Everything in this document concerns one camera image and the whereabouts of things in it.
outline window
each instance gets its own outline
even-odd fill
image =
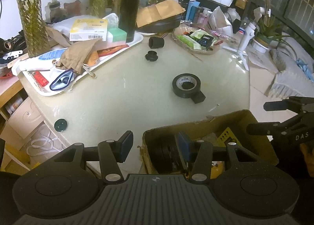
[[[285,17],[314,39],[314,0],[290,0]]]

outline black thermos bottle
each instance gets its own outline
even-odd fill
[[[121,0],[119,29],[128,34],[127,43],[134,40],[138,8],[139,0]]]

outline white pot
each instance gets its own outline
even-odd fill
[[[265,53],[269,51],[269,48],[261,45],[259,42],[257,42],[255,39],[252,39],[252,47],[258,50],[261,53]]]

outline white tray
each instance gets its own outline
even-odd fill
[[[99,58],[100,59],[100,62],[96,65],[96,66],[93,66],[90,68],[90,70],[94,70],[95,68],[99,67],[101,64],[105,63],[106,61],[108,61],[109,59],[113,58],[114,56],[118,55],[119,53],[129,49],[130,47],[132,47],[133,45],[136,45],[140,42],[142,42],[143,40],[143,36],[137,32],[135,32],[135,35],[134,35],[134,40],[133,42],[131,43],[127,43],[129,45],[129,47],[127,48],[124,48],[124,49],[121,49],[120,51],[112,54],[112,55],[109,55],[109,56],[105,56],[105,57],[101,57]],[[45,77],[45,78],[49,78],[49,71],[40,71],[40,73]],[[56,94],[59,94],[63,91],[66,91],[66,90],[69,90],[71,89],[71,87],[73,86],[73,84],[75,84],[78,80],[80,80],[83,76],[87,75],[88,73],[85,71],[83,74],[79,75],[78,77],[76,77],[71,83],[70,85],[63,89],[63,90],[60,90],[60,91],[52,91],[49,86],[50,84],[48,84],[47,86],[45,87],[40,87],[38,86],[38,84],[35,82],[34,78],[30,75],[30,73],[28,73],[27,71],[23,71],[23,74],[24,76],[26,77],[26,79],[30,82],[30,84],[34,87],[34,89],[42,96],[53,96],[53,95],[56,95]]]

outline red lighter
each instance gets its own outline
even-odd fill
[[[49,83],[49,81],[44,78],[44,76],[39,71],[35,71],[33,76],[41,87],[45,87]]]

